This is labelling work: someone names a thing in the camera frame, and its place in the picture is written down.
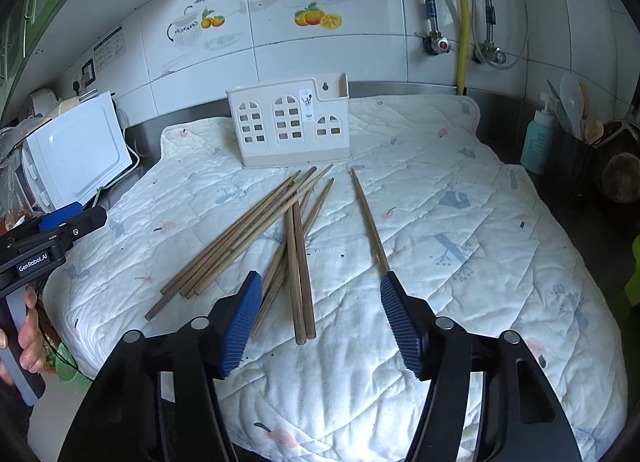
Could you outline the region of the left hand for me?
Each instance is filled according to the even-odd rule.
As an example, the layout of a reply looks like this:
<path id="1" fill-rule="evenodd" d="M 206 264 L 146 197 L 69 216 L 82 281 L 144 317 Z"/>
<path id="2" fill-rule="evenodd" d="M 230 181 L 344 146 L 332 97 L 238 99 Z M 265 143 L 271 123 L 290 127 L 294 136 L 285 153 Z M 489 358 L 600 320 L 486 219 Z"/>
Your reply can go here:
<path id="1" fill-rule="evenodd" d="M 40 373 L 46 360 L 43 338 L 39 330 L 37 300 L 34 289 L 30 285 L 27 286 L 24 293 L 25 321 L 17 335 L 18 344 L 23 349 L 20 357 L 21 367 L 32 374 Z"/>

